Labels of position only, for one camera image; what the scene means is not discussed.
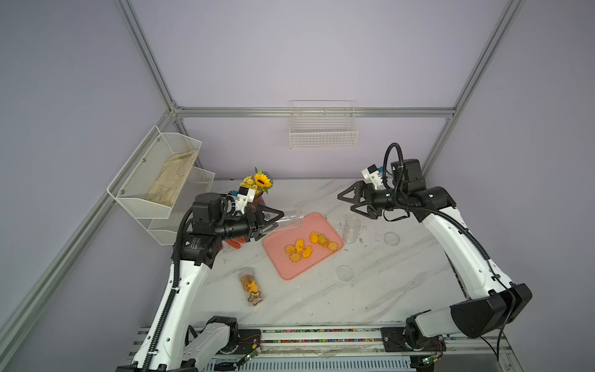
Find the clear plastic cookie jar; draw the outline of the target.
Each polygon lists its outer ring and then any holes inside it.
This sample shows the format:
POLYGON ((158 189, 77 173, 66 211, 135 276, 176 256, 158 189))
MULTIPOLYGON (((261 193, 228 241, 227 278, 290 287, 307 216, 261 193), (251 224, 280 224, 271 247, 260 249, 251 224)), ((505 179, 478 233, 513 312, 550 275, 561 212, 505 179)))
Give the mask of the clear plastic cookie jar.
POLYGON ((361 221, 356 216, 351 216, 346 219, 344 230, 342 234, 343 241, 346 244, 353 244, 359 239, 359 231, 361 229, 361 221))

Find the clear jar with brown cookies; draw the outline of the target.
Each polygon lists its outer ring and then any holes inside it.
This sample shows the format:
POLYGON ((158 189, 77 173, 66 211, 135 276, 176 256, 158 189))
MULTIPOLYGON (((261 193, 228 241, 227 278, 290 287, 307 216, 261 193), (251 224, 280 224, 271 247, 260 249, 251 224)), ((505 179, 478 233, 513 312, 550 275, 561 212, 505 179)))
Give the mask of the clear jar with brown cookies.
POLYGON ((253 306, 257 306, 263 301, 263 296, 260 291, 256 276, 253 271, 243 271, 240 273, 240 282, 243 290, 246 292, 247 301, 253 306))

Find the clear jar with orange cookies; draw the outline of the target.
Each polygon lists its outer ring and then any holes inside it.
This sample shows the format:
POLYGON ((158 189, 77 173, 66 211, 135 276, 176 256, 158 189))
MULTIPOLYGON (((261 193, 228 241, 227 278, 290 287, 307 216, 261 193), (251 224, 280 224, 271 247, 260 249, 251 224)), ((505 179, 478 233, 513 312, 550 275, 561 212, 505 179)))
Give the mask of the clear jar with orange cookies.
POLYGON ((304 213, 301 209, 286 209, 284 216, 277 221, 278 229, 297 229, 304 223, 304 213))

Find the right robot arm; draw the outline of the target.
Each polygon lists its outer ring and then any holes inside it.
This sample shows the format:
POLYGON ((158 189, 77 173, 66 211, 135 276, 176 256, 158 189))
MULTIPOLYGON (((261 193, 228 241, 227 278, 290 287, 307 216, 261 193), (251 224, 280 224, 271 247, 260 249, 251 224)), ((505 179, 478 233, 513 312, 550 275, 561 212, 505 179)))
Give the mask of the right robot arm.
POLYGON ((477 339, 504 331, 533 294, 515 283, 494 262, 472 234, 452 196, 442 187, 428 187, 417 159, 406 159, 399 144, 390 144, 381 167, 371 165, 360 181, 337 196, 363 217, 376 220, 387 212, 415 217, 439 242, 465 296, 463 302, 407 318, 404 342, 421 350, 440 336, 462 333, 477 339))

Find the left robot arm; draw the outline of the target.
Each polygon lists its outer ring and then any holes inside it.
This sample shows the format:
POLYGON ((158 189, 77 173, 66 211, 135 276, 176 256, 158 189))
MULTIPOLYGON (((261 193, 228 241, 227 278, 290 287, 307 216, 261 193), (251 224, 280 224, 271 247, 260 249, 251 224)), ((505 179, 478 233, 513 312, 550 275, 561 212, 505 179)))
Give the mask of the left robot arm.
POLYGON ((284 217, 284 211, 268 206, 245 207, 239 196, 197 195, 178 226, 167 286, 150 330, 133 361, 117 369, 203 371, 217 353, 236 350, 240 332, 234 317, 213 316, 200 333, 187 338, 192 305, 224 241, 258 241, 284 217))

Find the clear plastic jar lid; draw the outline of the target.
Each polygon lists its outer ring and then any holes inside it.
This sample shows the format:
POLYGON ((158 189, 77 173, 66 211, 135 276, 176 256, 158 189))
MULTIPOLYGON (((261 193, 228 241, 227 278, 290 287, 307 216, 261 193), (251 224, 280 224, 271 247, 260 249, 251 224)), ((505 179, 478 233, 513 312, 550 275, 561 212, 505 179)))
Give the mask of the clear plastic jar lid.
POLYGON ((387 246, 398 246, 401 243, 401 237, 395 232, 386 232, 384 234, 384 243, 387 246))

